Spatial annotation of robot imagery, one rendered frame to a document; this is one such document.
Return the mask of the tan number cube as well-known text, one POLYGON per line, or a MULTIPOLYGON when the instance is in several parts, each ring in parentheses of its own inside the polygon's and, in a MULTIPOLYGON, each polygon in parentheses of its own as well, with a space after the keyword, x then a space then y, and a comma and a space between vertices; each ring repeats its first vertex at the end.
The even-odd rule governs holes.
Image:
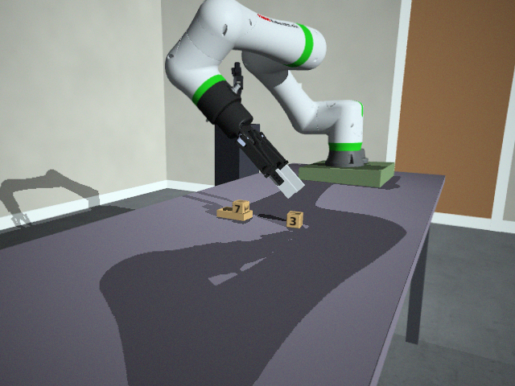
POLYGON ((233 212, 244 214, 248 211, 249 211, 249 201, 240 200, 240 199, 233 201, 233 212))
POLYGON ((288 228, 300 228, 303 225, 303 213, 290 211, 286 214, 286 226, 288 228))

